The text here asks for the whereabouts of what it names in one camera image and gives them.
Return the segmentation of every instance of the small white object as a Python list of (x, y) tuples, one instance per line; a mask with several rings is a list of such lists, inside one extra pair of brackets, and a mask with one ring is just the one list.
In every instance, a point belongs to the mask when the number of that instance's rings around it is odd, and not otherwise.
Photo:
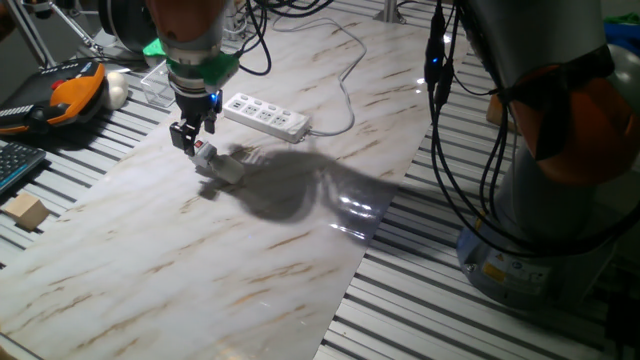
[(224, 116), (292, 144), (305, 136), (311, 121), (309, 116), (240, 93), (224, 104)]
[(109, 82), (109, 87), (119, 87), (125, 93), (129, 91), (129, 83), (127, 79), (119, 72), (112, 71), (107, 75), (107, 81)]
[(209, 165), (216, 176), (230, 184), (237, 184), (244, 176), (244, 165), (229, 155), (214, 156)]
[(109, 110), (118, 110), (127, 102), (129, 95), (129, 83), (119, 72), (111, 72), (107, 75), (107, 96), (104, 106)]
[(190, 159), (196, 166), (209, 168), (213, 173), (231, 184), (237, 184), (244, 176), (244, 165), (229, 155), (218, 156), (218, 150), (208, 142), (196, 142), (195, 155)]

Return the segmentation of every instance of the black cable bundle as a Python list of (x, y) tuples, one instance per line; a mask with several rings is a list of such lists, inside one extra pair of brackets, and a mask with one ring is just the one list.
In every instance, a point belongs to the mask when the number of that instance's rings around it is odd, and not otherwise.
[[(268, 11), (282, 17), (303, 18), (303, 17), (311, 16), (317, 13), (318, 11), (326, 8), (327, 6), (329, 6), (329, 4), (333, 2), (333, 0), (326, 0), (324, 3), (318, 5), (320, 0), (313, 0), (311, 3), (307, 5), (297, 5), (296, 2), (298, 2), (298, 0), (275, 0), (275, 1), (254, 0), (254, 1), (256, 3), (256, 7), (261, 9), (260, 22), (256, 20), (256, 16), (254, 14), (255, 9), (254, 9), (254, 6), (251, 5), (251, 0), (247, 0), (245, 7), (247, 9), (247, 13), (249, 14), (249, 17), (251, 18), (251, 22), (253, 23), (253, 26), (256, 29), (256, 33), (253, 34), (251, 37), (249, 37), (247, 40), (245, 40), (240, 50), (238, 50), (234, 54), (234, 56), (237, 58), (240, 58), (242, 55), (256, 48), (258, 44), (261, 44), (262, 48), (264, 49), (264, 53), (267, 57), (267, 69), (262, 72), (257, 72), (255, 70), (251, 70), (240, 65), (240, 68), (242, 70), (256, 76), (265, 76), (269, 74), (269, 72), (271, 72), (271, 66), (272, 66), (271, 54), (269, 53), (269, 48), (267, 47), (267, 43), (264, 40), (264, 35), (267, 32), (267, 12)], [(298, 11), (306, 11), (306, 12), (290, 13), (289, 12), (290, 9), (298, 10)], [(253, 44), (251, 47), (247, 48), (247, 45), (249, 44), (249, 42), (251, 42), (256, 36), (258, 37), (258, 41), (255, 44)]]
[[(447, 202), (451, 206), (454, 213), (460, 218), (462, 223), (482, 242), (489, 245), (490, 247), (501, 251), (505, 254), (509, 254), (512, 256), (517, 256), (521, 258), (549, 258), (549, 257), (560, 257), (560, 256), (576, 256), (586, 254), (588, 252), (594, 251), (606, 244), (609, 244), (613, 241), (616, 241), (620, 235), (624, 234), (628, 231), (632, 226), (634, 226), (638, 219), (640, 219), (640, 203), (636, 206), (636, 208), (631, 211), (627, 216), (625, 216), (618, 223), (610, 226), (609, 228), (583, 239), (573, 239), (572, 241), (561, 242), (562, 245), (556, 245), (553, 249), (545, 245), (539, 245), (533, 242), (529, 242), (523, 239), (519, 239), (514, 235), (505, 231), (500, 225), (494, 224), (494, 221), (497, 221), (496, 216), (496, 207), (494, 204), (495, 197), (495, 188), (497, 185), (498, 174), (500, 172), (500, 168), (502, 165), (502, 161), (504, 158), (506, 143), (507, 143), (507, 133), (508, 133), (508, 107), (506, 104), (503, 104), (502, 111), (502, 122), (500, 125), (500, 130), (498, 132), (498, 137), (496, 138), (496, 142), (489, 156), (489, 160), (485, 166), (485, 169), (482, 174), (482, 179), (480, 182), (480, 203), (482, 205), (483, 212), (480, 212), (472, 203), (469, 201), (468, 197), (462, 191), (460, 186), (458, 185), (455, 177), (453, 176), (448, 164), (447, 160), (444, 156), (444, 152), (442, 150), (442, 144), (440, 142), (440, 134), (438, 130), (440, 111), (442, 107), (446, 104), (449, 93), (451, 92), (451, 84), (453, 79), (457, 79), (455, 75), (455, 71), (453, 69), (453, 52), (456, 43), (459, 17), (460, 17), (460, 8), (457, 4), (457, 1), (454, 2), (454, 7), (452, 11), (455, 11), (455, 20), (453, 25), (453, 35), (451, 39), (451, 48), (449, 51), (449, 55), (445, 55), (444, 46), (442, 37), (444, 36), (446, 25), (444, 24), (444, 17), (442, 13), (442, 3), (441, 0), (438, 0), (436, 12), (432, 19), (431, 24), (431, 38), (429, 39), (426, 51), (426, 63), (425, 63), (425, 82), (428, 86), (428, 94), (429, 94), (429, 110), (431, 113), (432, 119), (432, 140), (431, 140), (431, 162), (433, 165), (434, 173), (436, 175), (436, 179), (438, 180), (438, 185), (440, 189), (447, 199)], [(490, 91), (486, 94), (478, 94), (478, 95), (487, 95), (492, 93), (497, 93), (500, 89)], [(489, 208), (487, 208), (485, 198), (485, 186), (487, 183), (487, 179), (489, 176), (489, 172), (491, 170), (491, 166), (493, 165), (494, 159), (496, 160), (496, 166), (493, 172), (493, 176), (491, 178), (490, 188), (489, 188)], [(464, 217), (461, 213), (458, 205), (456, 205), (449, 194), (449, 189), (445, 186), (442, 176), (440, 174), (440, 169), (438, 167), (438, 160), (442, 165), (442, 170), (446, 174), (447, 178), (451, 182), (455, 192), (462, 199), (464, 204), (467, 206), (471, 212), (482, 221), (483, 225), (488, 226), (493, 231), (495, 231), (500, 236), (506, 238), (516, 246), (523, 249), (525, 252), (515, 252), (511, 250), (507, 250), (491, 240), (487, 239), (484, 235), (480, 234), (480, 232), (476, 229), (475, 226), (469, 223), (469, 221)], [(487, 218), (486, 215), (492, 214), (491, 219)]]

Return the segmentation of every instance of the white cable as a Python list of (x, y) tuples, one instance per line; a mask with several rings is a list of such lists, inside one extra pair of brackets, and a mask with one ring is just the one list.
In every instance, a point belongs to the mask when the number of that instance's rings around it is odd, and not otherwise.
[[(344, 93), (345, 102), (347, 103), (347, 108), (349, 109), (349, 115), (350, 115), (349, 125), (347, 125), (347, 127), (345, 127), (342, 130), (339, 130), (339, 131), (323, 132), (323, 131), (311, 130), (311, 131), (309, 131), (309, 134), (310, 135), (314, 135), (314, 136), (336, 136), (336, 135), (340, 135), (340, 134), (343, 134), (343, 133), (351, 130), (351, 128), (353, 128), (353, 126), (356, 123), (356, 115), (353, 112), (353, 107), (351, 106), (351, 98), (349, 97), (349, 92), (347, 91), (347, 87), (344, 85), (344, 81), (347, 79), (349, 74), (351, 74), (351, 71), (353, 71), (353, 69), (356, 67), (356, 65), (358, 65), (360, 60), (362, 60), (364, 58), (364, 56), (367, 54), (367, 46), (362, 42), (362, 40), (360, 40), (360, 38), (358, 38), (357, 36), (353, 35), (349, 30), (347, 30), (344, 27), (342, 27), (342, 25), (338, 24), (333, 19), (330, 19), (330, 18), (327, 18), (327, 17), (315, 19), (315, 20), (309, 21), (308, 23), (293, 27), (291, 29), (276, 28), (276, 24), (278, 23), (278, 21), (280, 19), (282, 19), (282, 16), (278, 17), (273, 22), (273, 31), (278, 31), (278, 32), (296, 32), (296, 31), (302, 31), (302, 30), (311, 29), (311, 28), (314, 28), (316, 26), (335, 25), (340, 30), (342, 30), (344, 33), (346, 33), (347, 35), (351, 36), (355, 41), (360, 43), (360, 45), (362, 46), (362, 54), (360, 54), (360, 56), (358, 56), (358, 58), (353, 63), (351, 63), (349, 66), (347, 66), (344, 69), (344, 71), (342, 71), (340, 73), (340, 75), (338, 75), (338, 82), (340, 83), (340, 88), (342, 89), (342, 92)], [(321, 20), (329, 21), (329, 23), (322, 23), (322, 24), (309, 26), (309, 25), (314, 24), (316, 22), (319, 22)]]
[(247, 29), (247, 19), (243, 17), (242, 20), (244, 20), (244, 22), (242, 23), (242, 26), (240, 27), (239, 30), (232, 31), (232, 30), (224, 29), (224, 31), (227, 34), (232, 34), (232, 35), (237, 35), (244, 32)]

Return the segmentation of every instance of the keyboard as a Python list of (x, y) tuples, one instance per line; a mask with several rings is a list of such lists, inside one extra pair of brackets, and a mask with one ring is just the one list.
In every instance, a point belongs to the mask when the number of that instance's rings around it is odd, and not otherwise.
[(33, 170), (46, 152), (12, 142), (0, 149), (0, 194)]

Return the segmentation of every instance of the blue label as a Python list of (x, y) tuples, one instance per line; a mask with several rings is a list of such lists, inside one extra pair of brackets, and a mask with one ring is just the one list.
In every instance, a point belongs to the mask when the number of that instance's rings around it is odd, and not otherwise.
[(13, 180), (13, 178), (20, 175), (20, 173), (23, 172), (26, 168), (27, 168), (27, 165), (22, 165), (20, 169), (14, 171), (11, 175), (9, 175), (9, 177), (0, 181), (0, 187), (5, 186), (7, 183), (9, 183), (9, 181)]

